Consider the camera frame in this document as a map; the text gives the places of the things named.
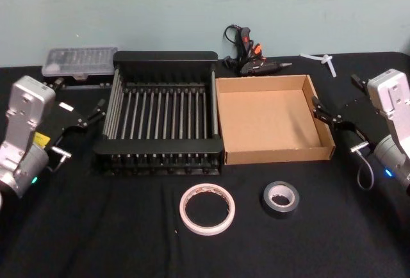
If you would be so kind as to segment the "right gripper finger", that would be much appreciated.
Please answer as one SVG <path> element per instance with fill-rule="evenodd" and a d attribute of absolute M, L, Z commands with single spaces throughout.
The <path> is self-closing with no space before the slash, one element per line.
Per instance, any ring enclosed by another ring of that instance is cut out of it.
<path fill-rule="evenodd" d="M 356 87 L 358 90 L 360 90 L 364 94 L 368 94 L 368 89 L 367 89 L 368 82 L 367 81 L 365 81 L 364 79 L 361 79 L 356 74 L 352 74 L 350 76 L 350 81 L 353 84 L 353 86 Z"/>
<path fill-rule="evenodd" d="M 318 97 L 312 96 L 313 116 L 321 122 L 327 124 L 333 129 L 343 129 L 343 119 L 339 114 L 331 113 L 319 100 Z"/>

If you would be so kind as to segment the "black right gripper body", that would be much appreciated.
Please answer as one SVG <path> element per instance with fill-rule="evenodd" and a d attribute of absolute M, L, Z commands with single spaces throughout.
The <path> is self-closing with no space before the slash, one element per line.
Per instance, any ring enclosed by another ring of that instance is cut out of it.
<path fill-rule="evenodd" d="M 386 121 L 367 96 L 344 104 L 339 114 L 347 130 L 367 141 L 371 150 L 375 150 L 377 145 L 390 134 Z"/>

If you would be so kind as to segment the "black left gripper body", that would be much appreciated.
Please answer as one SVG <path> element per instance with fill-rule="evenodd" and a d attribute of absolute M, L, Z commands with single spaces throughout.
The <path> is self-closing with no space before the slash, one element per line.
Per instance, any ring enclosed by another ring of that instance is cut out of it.
<path fill-rule="evenodd" d="M 50 114 L 37 127 L 34 144 L 44 150 L 50 150 L 69 133 L 82 132 L 87 129 L 86 117 L 64 102 L 56 102 Z"/>

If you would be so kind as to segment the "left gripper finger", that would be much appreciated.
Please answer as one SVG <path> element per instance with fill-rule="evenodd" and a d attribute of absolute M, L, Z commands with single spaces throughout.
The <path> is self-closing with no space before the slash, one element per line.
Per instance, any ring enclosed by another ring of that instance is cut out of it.
<path fill-rule="evenodd" d="M 106 101 L 104 99 L 100 99 L 95 108 L 92 110 L 91 114 L 86 116 L 84 119 L 78 119 L 78 127 L 90 127 L 102 120 L 106 115 L 106 109 L 104 107 L 105 103 Z"/>
<path fill-rule="evenodd" d="M 61 90 L 65 86 L 65 79 L 64 78 L 56 78 L 56 79 L 48 79 L 44 81 L 44 85 L 48 86 L 55 92 Z"/>

